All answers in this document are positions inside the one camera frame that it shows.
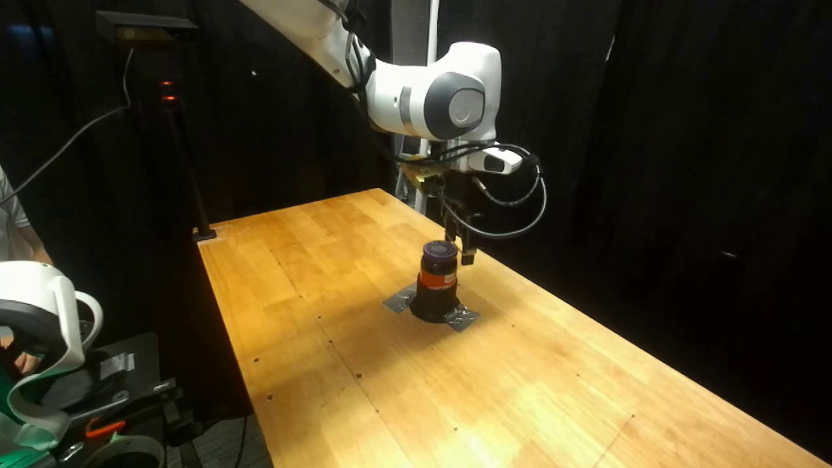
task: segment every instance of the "wire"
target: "wire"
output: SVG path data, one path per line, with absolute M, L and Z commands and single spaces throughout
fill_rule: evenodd
M 456 209 L 453 209 L 453 200 L 448 197 L 444 187 L 436 189 L 436 197 L 444 209 L 444 214 L 466 232 L 473 232 L 478 236 L 487 236 L 487 239 L 513 239 L 513 236 L 522 236 L 525 232 L 530 232 L 532 227 L 541 223 L 541 218 L 547 216 L 547 209 L 549 209 L 549 187 L 547 187 L 547 180 L 544 180 L 544 170 L 541 170 L 541 162 L 538 157 L 532 157 L 527 149 L 522 146 L 515 146 L 515 144 L 500 144 L 500 141 L 488 141 L 488 144 L 466 144 L 466 146 L 456 146 L 456 149 L 448 149 L 444 154 L 436 154 L 434 162 L 426 162 L 426 164 L 448 164 L 448 162 L 456 162 L 456 158 L 462 158 L 462 157 L 471 157 L 471 154 L 478 154 L 478 150 L 487 150 L 487 149 L 504 149 L 504 150 L 515 150 L 522 162 L 532 162 L 535 164 L 535 177 L 530 181 L 530 187 L 515 197 L 515 200 L 504 200 L 504 197 L 497 197 L 483 180 L 478 177 L 471 177 L 471 181 L 487 194 L 487 200 L 491 200 L 495 205 L 501 205 L 501 209 L 518 209 L 522 202 L 527 202 L 535 193 L 541 193 L 541 209 L 535 214 L 535 218 L 519 229 L 510 229 L 510 232 L 487 232 L 487 229 L 478 229 L 473 227 L 471 222 L 466 222 Z
M 241 417 L 241 430 L 239 430 L 239 445 L 236 445 L 236 461 L 233 461 L 233 468 L 239 468 L 239 463 L 241 463 L 246 427 L 250 427 L 250 417 Z
M 136 50 L 127 51 L 124 57 L 124 67 L 123 67 L 123 96 L 124 105 L 102 112 L 99 116 L 89 120 L 84 127 L 79 127 L 40 170 L 33 170 L 11 194 L 5 194 L 0 200 L 0 205 L 11 202 L 12 197 L 18 197 L 42 172 L 47 172 L 86 129 L 96 127 L 99 123 L 123 114 L 132 107 L 132 96 L 131 96 L 131 85 L 127 85 L 127 76 L 131 76 L 131 64 L 132 64 Z
M 357 45 L 357 34 L 354 31 L 346 34 L 344 57 L 346 57 L 344 62 L 346 62 L 348 79 L 354 81 L 352 85 L 358 89 L 358 83 L 365 81 L 365 70 L 361 70 L 365 64 L 361 64 L 361 50 Z
M 541 218 L 544 218 L 544 214 L 547 214 L 547 209 L 549 209 L 547 180 L 544 180 L 544 177 L 535 177 L 535 180 L 538 180 L 538 187 L 541 187 L 541 209 L 538 209 L 538 216 L 535 216 L 530 223 L 525 223 L 525 227 L 519 227 L 519 229 L 513 229 L 513 232 L 487 232 L 487 229 L 478 229 L 478 227 L 467 223 L 467 222 L 448 202 L 444 189 L 439 189 L 439 202 L 443 202 L 444 214 L 448 214 L 456 223 L 461 223 L 462 229 L 467 229 L 467 232 L 473 232 L 473 233 L 478 233 L 478 236 L 487 236 L 487 239 L 513 239 L 513 236 L 522 236 L 525 232 L 530 232 L 532 227 L 538 227 Z

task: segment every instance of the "dark background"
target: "dark background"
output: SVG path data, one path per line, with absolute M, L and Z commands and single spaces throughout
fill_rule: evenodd
M 389 55 L 388 3 L 358 5 L 361 37 Z M 201 37 L 138 51 L 132 112 L 21 197 L 57 267 L 103 304 L 102 340 L 155 331 L 198 414 L 239 414 L 155 83 L 180 81 L 210 222 L 389 189 L 389 138 L 231 0 L 8 0 L 0 164 L 12 181 L 123 105 L 124 50 L 96 34 L 94 10 L 188 15 Z M 535 150 L 554 193 L 532 233 L 483 250 L 829 461 L 832 5 L 456 0 L 439 45 L 457 40 L 501 50 L 500 138 Z

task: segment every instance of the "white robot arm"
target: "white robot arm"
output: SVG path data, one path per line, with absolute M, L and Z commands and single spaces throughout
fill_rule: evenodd
M 501 94 L 500 51 L 478 42 L 457 42 L 428 64 L 382 62 L 352 31 L 348 0 L 241 0 L 252 12 L 310 55 L 344 89 L 354 90 L 372 124 L 384 133 L 443 144 L 439 154 L 398 158 L 417 184 L 428 184 L 443 205 L 448 241 L 462 236 L 462 263 L 473 263 L 471 233 L 513 239 L 530 232 L 547 214 L 549 194 L 538 158 L 522 146 L 497 141 Z M 532 184 L 515 200 L 495 197 L 478 174 L 519 174 L 532 164 Z M 541 193 L 538 216 L 510 232 L 471 223 L 478 214 L 453 197 L 448 174 L 462 174 L 491 205 L 518 209 Z
M 378 60 L 346 28 L 346 0 L 241 3 L 310 55 L 332 81 L 357 90 L 380 129 L 456 146 L 497 138 L 501 60 L 495 47 L 457 42 L 431 64 L 392 64 Z M 471 150 L 448 166 L 513 174 L 519 164 L 518 154 L 488 149 Z

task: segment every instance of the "table surface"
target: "table surface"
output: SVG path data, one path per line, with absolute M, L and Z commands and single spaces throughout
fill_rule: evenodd
M 443 229 L 382 189 L 201 241 L 276 465 L 824 465 L 495 257 L 466 331 L 389 311 Z

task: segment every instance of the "green object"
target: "green object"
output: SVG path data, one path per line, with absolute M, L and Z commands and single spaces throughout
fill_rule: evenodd
M 16 380 L 0 369 L 0 410 L 2 410 L 5 417 L 11 417 L 16 424 L 21 424 L 21 419 L 16 419 L 16 417 L 11 414 L 11 409 L 8 409 L 8 402 L 5 402 L 5 397 L 8 397 L 8 393 L 11 393 L 12 384 L 16 384 Z
M 16 450 L 8 454 L 0 454 L 0 468 L 33 468 L 44 463 L 50 454 L 40 450 Z

